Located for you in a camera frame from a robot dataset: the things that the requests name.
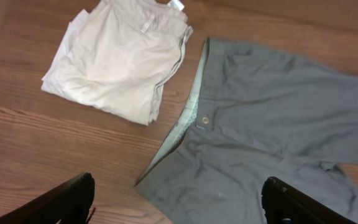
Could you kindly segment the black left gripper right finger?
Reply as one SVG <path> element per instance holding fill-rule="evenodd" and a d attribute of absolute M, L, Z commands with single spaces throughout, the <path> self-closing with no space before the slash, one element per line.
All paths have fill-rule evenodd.
<path fill-rule="evenodd" d="M 264 182 L 262 208 L 268 224 L 356 224 L 276 177 Z"/>

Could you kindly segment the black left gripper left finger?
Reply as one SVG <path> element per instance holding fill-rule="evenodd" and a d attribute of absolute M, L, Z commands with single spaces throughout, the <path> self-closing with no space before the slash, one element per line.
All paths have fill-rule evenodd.
<path fill-rule="evenodd" d="M 0 224 L 88 224 L 94 191 L 92 175 L 80 174 L 1 216 Z"/>

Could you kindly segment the grey shorts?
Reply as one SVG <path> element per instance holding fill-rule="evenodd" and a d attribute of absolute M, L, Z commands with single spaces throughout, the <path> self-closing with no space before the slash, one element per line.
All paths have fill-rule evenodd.
<path fill-rule="evenodd" d="M 137 190 L 174 223 L 265 223 L 271 176 L 358 223 L 358 76 L 208 38 L 186 107 Z"/>

